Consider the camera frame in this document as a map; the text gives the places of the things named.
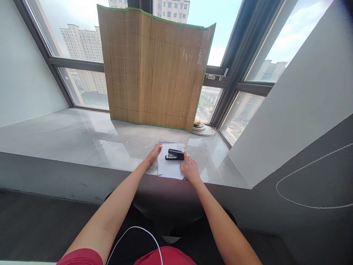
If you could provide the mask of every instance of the green fabric edging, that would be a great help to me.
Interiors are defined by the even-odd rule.
[[[154,15],[151,15],[150,13],[147,13],[146,11],[140,9],[140,8],[137,8],[137,7],[128,7],[128,8],[114,8],[114,7],[106,7],[106,6],[102,6],[100,4],[97,4],[97,8],[100,7],[100,8],[103,8],[103,9],[107,9],[107,10],[112,10],[112,11],[129,11],[129,10],[135,10],[135,11],[139,11],[151,18],[154,18],[154,19],[157,19],[157,20],[160,20],[160,21],[163,21],[163,22],[166,22],[166,23],[169,23],[169,24],[173,24],[173,25],[176,25],[176,26],[184,26],[184,27],[187,27],[187,28],[196,28],[196,29],[209,29],[209,28],[212,28],[213,26],[216,25],[216,23],[214,23],[213,25],[205,28],[203,26],[196,26],[196,25],[190,25],[190,24],[183,24],[183,23],[178,23],[178,22],[174,22],[174,21],[170,21],[170,20],[166,20],[164,18],[160,18],[160,17],[156,17]]]
[[[211,37],[211,42],[210,42],[210,49],[208,51],[208,55],[207,55],[207,58],[206,58],[206,61],[208,61],[208,58],[210,56],[210,52],[211,52],[211,46],[212,46],[212,42],[213,42],[213,37],[214,37],[214,33],[216,31],[216,23],[214,23],[213,25],[205,28],[203,26],[196,26],[196,25],[190,25],[190,24],[182,24],[182,23],[178,23],[178,22],[174,22],[174,21],[170,21],[170,20],[166,20],[164,18],[160,18],[160,17],[156,17],[154,15],[151,15],[150,13],[147,13],[146,11],[140,9],[140,8],[136,8],[136,7],[128,7],[128,8],[114,8],[114,7],[106,7],[106,6],[102,6],[102,5],[99,5],[97,4],[97,8],[103,8],[103,9],[107,9],[107,10],[112,10],[112,11],[128,11],[128,10],[135,10],[135,11],[139,11],[153,19],[157,19],[157,20],[160,20],[162,22],[166,22],[166,23],[169,23],[169,24],[173,24],[173,25],[176,25],[176,26],[184,26],[184,27],[188,27],[188,28],[196,28],[196,29],[203,29],[203,30],[207,30],[207,29],[210,29],[212,27],[214,27],[214,30],[213,30],[213,33],[212,33],[212,37]],[[207,69],[207,63],[206,63],[206,66],[205,66],[205,70],[203,72],[203,77],[202,77],[202,82],[201,82],[201,87],[200,87],[200,92],[199,92],[199,97],[197,99],[197,104],[196,104],[196,109],[195,109],[195,114],[194,114],[194,120],[196,118],[196,113],[197,113],[197,106],[199,105],[199,101],[200,101],[200,96],[201,96],[201,91],[202,91],[202,86],[203,86],[203,82],[205,80],[205,74],[206,74],[206,69]],[[123,120],[123,119],[117,119],[117,118],[111,118],[112,120],[121,120],[121,121],[126,121],[126,122],[130,122],[130,123],[134,123],[134,124],[144,124],[144,125],[152,125],[152,126],[158,126],[158,127],[164,127],[164,128],[171,128],[171,129],[178,129],[178,130],[185,130],[185,131],[188,131],[188,132],[192,132],[192,129],[191,130],[188,130],[188,129],[184,129],[184,128],[176,128],[176,127],[169,127],[169,126],[162,126],[162,125],[156,125],[156,124],[149,124],[149,123],[136,123],[136,122],[133,122],[133,121],[127,121],[127,120]]]
[[[163,125],[157,125],[157,124],[150,124],[150,123],[136,123],[136,122],[134,122],[134,121],[128,121],[128,120],[123,120],[123,119],[118,119],[118,118],[110,118],[110,119],[111,119],[111,120],[126,121],[126,122],[130,122],[130,123],[133,123],[133,124],[138,124],[138,125],[152,125],[152,126],[157,126],[157,127],[164,127],[164,128],[170,128],[170,129],[178,129],[178,130],[184,130],[184,131],[191,132],[191,130],[184,129],[184,128],[169,127],[169,126],[163,126]]]

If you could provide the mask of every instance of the white wall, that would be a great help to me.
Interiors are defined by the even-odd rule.
[[[0,1],[0,127],[68,108],[12,0]]]
[[[250,187],[353,113],[353,31],[328,8],[229,156]]]

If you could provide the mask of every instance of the hand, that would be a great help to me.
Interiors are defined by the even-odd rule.
[[[145,162],[147,163],[148,167],[152,166],[156,162],[158,155],[161,153],[162,147],[163,146],[161,143],[156,144],[152,151],[145,158]]]
[[[193,186],[198,182],[202,182],[196,161],[189,157],[186,152],[184,152],[184,164],[182,162],[180,163],[180,169],[184,177],[189,180]]]

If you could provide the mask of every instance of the left hand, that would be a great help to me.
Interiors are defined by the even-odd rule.
[[[160,154],[161,150],[162,150],[162,144],[158,143],[154,146],[154,148],[152,149],[152,151],[148,154],[148,156],[145,158],[146,163],[148,164],[148,166],[152,166],[156,161],[157,161],[157,157]]]

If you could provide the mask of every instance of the white cable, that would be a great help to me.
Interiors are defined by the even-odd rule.
[[[153,236],[150,232],[148,232],[146,229],[144,229],[144,228],[142,228],[142,227],[139,227],[139,226],[132,226],[132,227],[130,227],[128,230],[125,231],[125,233],[121,236],[120,239],[122,239],[122,237],[126,234],[126,232],[129,231],[131,228],[139,228],[139,229],[142,229],[142,230],[146,231],[147,233],[149,233],[149,234],[151,235],[151,237],[153,237],[155,243],[157,244],[157,247],[158,247],[158,250],[159,250],[159,255],[161,256],[161,265],[163,265],[163,259],[162,259],[161,248],[159,247],[159,245],[158,245],[158,243],[157,243],[157,240],[154,238],[154,236]],[[117,246],[117,244],[119,243],[120,239],[119,239],[118,242],[115,244],[115,246],[114,246],[114,248],[113,248],[113,251],[111,252],[111,254],[110,254],[110,256],[109,256],[109,259],[108,259],[106,265],[108,265],[108,262],[109,262],[111,256],[113,255],[114,249],[115,249],[115,247]]]
[[[352,145],[353,145],[353,142],[351,142],[350,144],[347,144],[347,145],[345,145],[345,146],[343,146],[343,147],[341,147],[341,148],[338,148],[338,149],[332,151],[331,153],[328,153],[328,154],[326,154],[326,155],[324,155],[324,156],[322,156],[322,157],[320,157],[320,158],[318,158],[318,159],[312,161],[311,163],[309,163],[309,164],[307,164],[307,165],[305,165],[305,166],[303,166],[303,167],[297,169],[296,171],[293,171],[292,173],[288,174],[287,176],[285,176],[284,178],[282,178],[280,181],[277,182],[277,184],[276,184],[277,193],[278,193],[281,197],[283,197],[284,199],[286,199],[287,201],[290,201],[290,202],[292,202],[292,203],[295,203],[295,204],[297,204],[297,205],[304,206],[304,207],[307,207],[307,208],[312,208],[312,209],[341,209],[341,208],[347,208],[347,207],[353,206],[353,202],[350,203],[350,204],[345,204],[345,205],[340,205],[340,206],[332,206],[332,207],[315,207],[315,206],[308,206],[308,205],[305,205],[305,204],[300,204],[300,203],[298,203],[298,202],[292,201],[292,200],[290,200],[290,199],[284,197],[284,196],[278,191],[278,184],[279,184],[280,182],[282,182],[283,180],[285,180],[286,178],[288,178],[289,176],[291,176],[291,175],[293,175],[294,173],[296,173],[296,172],[298,172],[298,171],[300,171],[300,170],[302,170],[302,169],[304,169],[304,168],[306,168],[306,167],[308,167],[308,166],[310,166],[310,165],[312,165],[312,164],[314,164],[314,163],[320,161],[321,159],[323,159],[323,158],[325,158],[325,157],[328,157],[328,156],[330,156],[330,155],[333,155],[334,153],[339,152],[339,151],[342,151],[343,149],[345,149],[345,148],[347,148],[347,147],[350,147],[350,146],[352,146]]]

